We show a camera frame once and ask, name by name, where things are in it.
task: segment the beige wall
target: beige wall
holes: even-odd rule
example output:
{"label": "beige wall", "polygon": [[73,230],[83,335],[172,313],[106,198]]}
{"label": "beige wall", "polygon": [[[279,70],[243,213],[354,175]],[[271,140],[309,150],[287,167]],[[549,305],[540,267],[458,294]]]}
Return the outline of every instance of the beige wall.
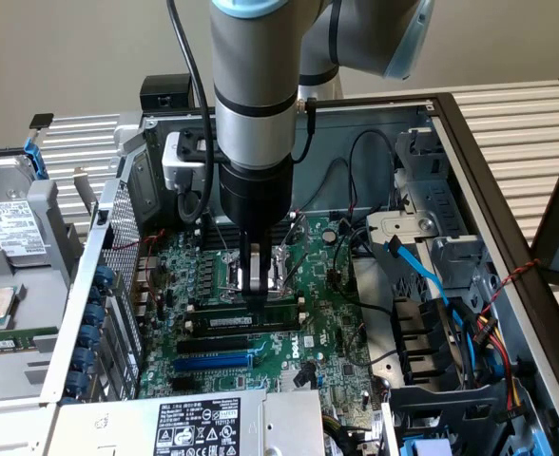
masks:
{"label": "beige wall", "polygon": [[[208,0],[178,0],[211,93]],[[135,109],[147,74],[184,71],[163,0],[0,0],[0,145],[33,113]],[[559,77],[559,0],[436,0],[410,80],[341,71],[346,94]]]}

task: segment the green circuit board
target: green circuit board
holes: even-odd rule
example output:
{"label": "green circuit board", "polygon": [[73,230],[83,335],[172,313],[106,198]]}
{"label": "green circuit board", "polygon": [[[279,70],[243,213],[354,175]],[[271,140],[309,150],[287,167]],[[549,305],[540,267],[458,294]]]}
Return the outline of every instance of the green circuit board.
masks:
{"label": "green circuit board", "polygon": [[[306,319],[299,330],[249,334],[250,346],[261,350],[254,356],[252,368],[243,369],[175,372],[173,361],[179,356],[177,342],[191,337],[184,330],[189,289],[193,294],[192,288],[196,288],[195,296],[210,305],[222,304],[226,293],[222,288],[227,276],[226,255],[237,252],[199,251],[188,233],[165,236],[155,255],[166,268],[155,277],[154,287],[156,293],[171,289],[174,299],[172,306],[165,307],[163,320],[159,319],[154,305],[149,304],[147,308],[143,328],[145,363],[139,398],[230,390],[291,390],[301,365],[312,361],[317,367],[322,410],[335,414],[344,424],[370,426],[373,404],[362,406],[363,391],[373,395],[369,368],[354,366],[344,356],[344,344],[357,331],[361,312],[326,283],[326,270],[332,268],[336,245],[324,244],[321,235],[327,228],[337,233],[338,222],[329,222],[327,218],[307,221],[309,255],[292,283],[294,290],[304,292]],[[290,257],[300,257],[303,248],[302,243],[291,246]],[[347,249],[343,246],[341,250],[338,263],[345,277]],[[285,299],[296,300],[293,295]],[[337,330],[342,332],[342,343],[336,341]],[[358,337],[350,353],[358,361],[369,361],[366,344]],[[177,377],[189,377],[196,387],[177,390],[172,383]]]}

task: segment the blue pcie slot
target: blue pcie slot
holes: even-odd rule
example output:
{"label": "blue pcie slot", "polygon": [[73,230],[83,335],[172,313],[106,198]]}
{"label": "blue pcie slot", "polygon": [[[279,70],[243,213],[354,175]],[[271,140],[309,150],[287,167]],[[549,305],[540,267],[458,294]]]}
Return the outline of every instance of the blue pcie slot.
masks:
{"label": "blue pcie slot", "polygon": [[194,356],[174,360],[174,369],[181,371],[206,371],[209,369],[252,368],[252,353],[221,353],[213,356]]}

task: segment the motherboard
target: motherboard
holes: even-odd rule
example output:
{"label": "motherboard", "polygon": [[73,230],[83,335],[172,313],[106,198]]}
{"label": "motherboard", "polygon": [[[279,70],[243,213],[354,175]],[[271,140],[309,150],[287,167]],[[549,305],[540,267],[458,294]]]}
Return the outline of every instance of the motherboard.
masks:
{"label": "motherboard", "polygon": [[[286,263],[274,263],[274,268],[295,269],[290,283],[269,294],[270,311],[254,323],[235,299],[237,250],[207,249],[198,230],[159,238],[153,256],[141,260],[145,364],[139,398],[303,388],[318,390],[322,411],[343,424],[370,426],[376,394],[369,368],[346,357],[346,344],[362,323],[361,312],[327,277],[334,271],[339,222],[306,221],[302,238],[286,248]],[[347,255],[343,245],[337,255],[343,277],[349,274]],[[365,365],[370,361],[366,341],[353,339],[350,358]],[[223,367],[225,361],[229,367]],[[304,372],[305,380],[295,381]]]}

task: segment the power supply label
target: power supply label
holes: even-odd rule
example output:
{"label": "power supply label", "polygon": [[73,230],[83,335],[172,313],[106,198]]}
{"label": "power supply label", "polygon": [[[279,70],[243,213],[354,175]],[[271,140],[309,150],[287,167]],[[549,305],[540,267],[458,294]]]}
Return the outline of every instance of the power supply label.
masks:
{"label": "power supply label", "polygon": [[239,397],[161,404],[154,456],[240,454]]}
{"label": "power supply label", "polygon": [[8,257],[45,253],[41,233],[26,201],[0,202],[0,248]]}

